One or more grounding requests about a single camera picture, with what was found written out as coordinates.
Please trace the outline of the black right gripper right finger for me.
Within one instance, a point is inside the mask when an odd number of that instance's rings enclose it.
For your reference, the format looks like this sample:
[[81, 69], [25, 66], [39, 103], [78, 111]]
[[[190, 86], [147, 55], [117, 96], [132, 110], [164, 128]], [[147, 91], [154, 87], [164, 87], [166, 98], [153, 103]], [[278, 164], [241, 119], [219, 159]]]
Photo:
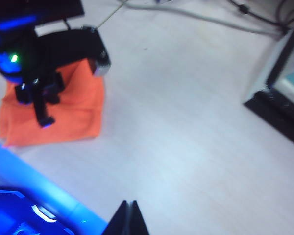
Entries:
[[149, 235], [149, 231], [136, 200], [132, 202], [131, 209], [130, 234]]

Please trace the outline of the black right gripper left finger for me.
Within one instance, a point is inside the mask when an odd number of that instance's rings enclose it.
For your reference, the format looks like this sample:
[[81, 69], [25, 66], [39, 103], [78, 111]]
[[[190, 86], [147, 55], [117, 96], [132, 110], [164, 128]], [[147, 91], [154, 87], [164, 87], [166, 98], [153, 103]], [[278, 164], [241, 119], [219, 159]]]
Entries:
[[121, 235], [124, 226], [127, 213], [128, 203], [123, 200], [113, 217], [101, 233], [102, 235]]

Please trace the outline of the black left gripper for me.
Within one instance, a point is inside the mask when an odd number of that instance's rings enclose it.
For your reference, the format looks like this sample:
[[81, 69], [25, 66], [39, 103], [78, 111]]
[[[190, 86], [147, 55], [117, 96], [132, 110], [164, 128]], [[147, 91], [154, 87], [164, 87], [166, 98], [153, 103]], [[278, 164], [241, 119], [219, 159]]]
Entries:
[[105, 75], [105, 45], [96, 29], [72, 29], [37, 38], [38, 51], [30, 52], [34, 65], [26, 66], [22, 81], [15, 86], [17, 100], [33, 102], [38, 124], [47, 128], [55, 119], [47, 112], [47, 103], [59, 103], [64, 82], [57, 68], [88, 59], [96, 76]]

